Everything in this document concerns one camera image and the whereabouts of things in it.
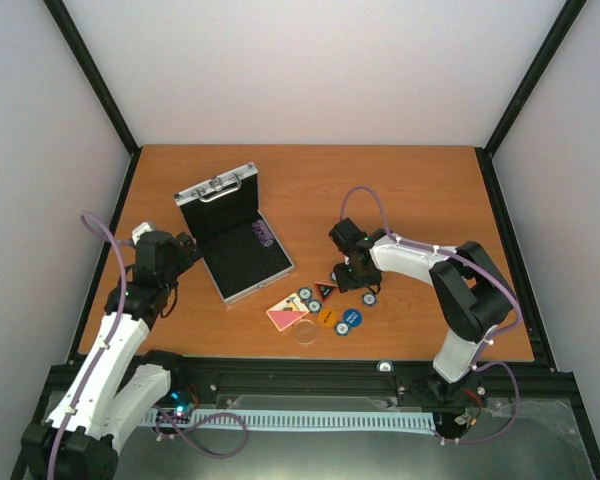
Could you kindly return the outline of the pink yellow card deck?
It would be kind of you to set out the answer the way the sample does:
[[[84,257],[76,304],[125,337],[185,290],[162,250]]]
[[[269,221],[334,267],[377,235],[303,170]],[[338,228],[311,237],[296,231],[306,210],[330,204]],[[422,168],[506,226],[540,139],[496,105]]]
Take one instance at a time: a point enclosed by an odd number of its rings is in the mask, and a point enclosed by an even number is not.
[[[291,327],[309,313],[307,305],[297,293],[292,293],[266,310],[266,315],[279,331]]]

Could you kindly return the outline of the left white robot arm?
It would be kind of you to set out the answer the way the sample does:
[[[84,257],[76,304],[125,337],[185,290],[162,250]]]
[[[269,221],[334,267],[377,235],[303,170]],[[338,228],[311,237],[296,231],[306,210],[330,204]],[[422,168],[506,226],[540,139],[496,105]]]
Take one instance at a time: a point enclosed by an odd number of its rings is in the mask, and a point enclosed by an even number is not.
[[[46,479],[111,479],[131,433],[161,398],[181,400],[188,378],[178,354],[152,351],[124,378],[156,320],[168,315],[179,277],[202,256],[187,234],[143,223],[132,235],[135,261],[107,299],[94,344],[55,408],[21,438],[29,472]]]

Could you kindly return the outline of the black aluminium frame rail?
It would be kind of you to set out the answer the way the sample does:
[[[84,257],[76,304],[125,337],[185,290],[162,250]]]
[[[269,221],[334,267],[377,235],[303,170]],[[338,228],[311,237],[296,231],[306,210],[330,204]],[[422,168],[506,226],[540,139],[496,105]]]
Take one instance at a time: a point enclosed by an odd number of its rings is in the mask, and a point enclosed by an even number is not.
[[[484,388],[483,400],[514,397],[512,381],[500,366],[444,387],[424,361],[395,362],[392,371],[381,372],[373,361],[195,358],[163,351],[134,357],[122,382],[148,363],[173,368],[172,388],[193,390],[203,404],[219,405],[225,398],[243,395],[389,397],[400,407],[452,411],[470,404],[466,389]]]

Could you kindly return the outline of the aluminium poker case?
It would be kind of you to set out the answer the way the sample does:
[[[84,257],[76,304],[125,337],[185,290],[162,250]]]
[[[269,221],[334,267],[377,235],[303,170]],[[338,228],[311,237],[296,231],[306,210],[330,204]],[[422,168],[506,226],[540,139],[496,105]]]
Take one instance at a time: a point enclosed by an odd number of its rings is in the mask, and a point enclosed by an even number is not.
[[[295,264],[260,208],[259,170],[241,165],[173,195],[224,304],[292,273]],[[275,241],[263,247],[251,225],[262,219]]]

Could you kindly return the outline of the purple poker chip stack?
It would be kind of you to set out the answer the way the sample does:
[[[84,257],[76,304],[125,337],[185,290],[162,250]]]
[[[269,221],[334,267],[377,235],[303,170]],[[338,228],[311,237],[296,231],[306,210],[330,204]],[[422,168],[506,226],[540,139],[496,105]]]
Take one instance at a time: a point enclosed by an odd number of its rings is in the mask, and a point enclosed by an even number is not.
[[[269,248],[274,244],[274,235],[264,220],[259,219],[253,222],[251,229],[256,239],[263,247]]]

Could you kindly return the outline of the blue small blind button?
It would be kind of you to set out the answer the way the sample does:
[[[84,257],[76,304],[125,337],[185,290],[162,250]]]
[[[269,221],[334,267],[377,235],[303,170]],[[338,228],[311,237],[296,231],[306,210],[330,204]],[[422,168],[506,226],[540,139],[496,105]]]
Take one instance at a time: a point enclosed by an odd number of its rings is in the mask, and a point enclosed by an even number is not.
[[[343,313],[342,321],[350,328],[357,328],[361,325],[363,316],[359,310],[350,308]]]

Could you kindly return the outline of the orange big blind button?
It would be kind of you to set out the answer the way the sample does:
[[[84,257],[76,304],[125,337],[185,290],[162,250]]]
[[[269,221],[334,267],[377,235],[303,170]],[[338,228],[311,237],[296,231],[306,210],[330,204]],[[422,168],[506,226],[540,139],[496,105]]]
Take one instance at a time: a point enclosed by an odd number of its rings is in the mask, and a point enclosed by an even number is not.
[[[326,328],[332,328],[338,321],[338,314],[329,308],[323,308],[318,313],[318,323]]]

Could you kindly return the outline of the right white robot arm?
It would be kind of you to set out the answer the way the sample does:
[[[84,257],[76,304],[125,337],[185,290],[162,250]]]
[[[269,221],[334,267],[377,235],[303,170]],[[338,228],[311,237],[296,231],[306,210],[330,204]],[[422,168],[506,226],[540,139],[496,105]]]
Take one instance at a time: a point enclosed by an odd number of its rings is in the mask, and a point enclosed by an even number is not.
[[[345,260],[333,268],[342,293],[376,293],[382,275],[396,273],[433,287],[448,330],[431,372],[421,381],[433,399],[444,402],[477,369],[476,362],[510,312],[521,318],[512,288],[477,242],[440,247],[378,229],[371,234],[345,218],[329,237]]]

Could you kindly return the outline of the triangular all in button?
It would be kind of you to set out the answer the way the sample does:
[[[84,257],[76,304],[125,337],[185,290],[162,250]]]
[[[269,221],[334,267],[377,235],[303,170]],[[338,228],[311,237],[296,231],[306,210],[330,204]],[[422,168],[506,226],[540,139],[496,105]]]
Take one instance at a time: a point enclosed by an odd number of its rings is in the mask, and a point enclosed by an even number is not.
[[[315,282],[314,286],[318,299],[322,303],[328,301],[338,291],[338,286],[334,283]]]

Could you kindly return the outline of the clear round dealer button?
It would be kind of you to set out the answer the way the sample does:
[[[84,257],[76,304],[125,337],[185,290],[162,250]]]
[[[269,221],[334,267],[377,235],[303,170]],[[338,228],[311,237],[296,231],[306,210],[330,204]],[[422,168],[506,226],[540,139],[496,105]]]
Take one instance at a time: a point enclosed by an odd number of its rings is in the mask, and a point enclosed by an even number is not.
[[[292,334],[299,345],[308,346],[317,339],[319,326],[310,319],[303,319],[292,327]]]

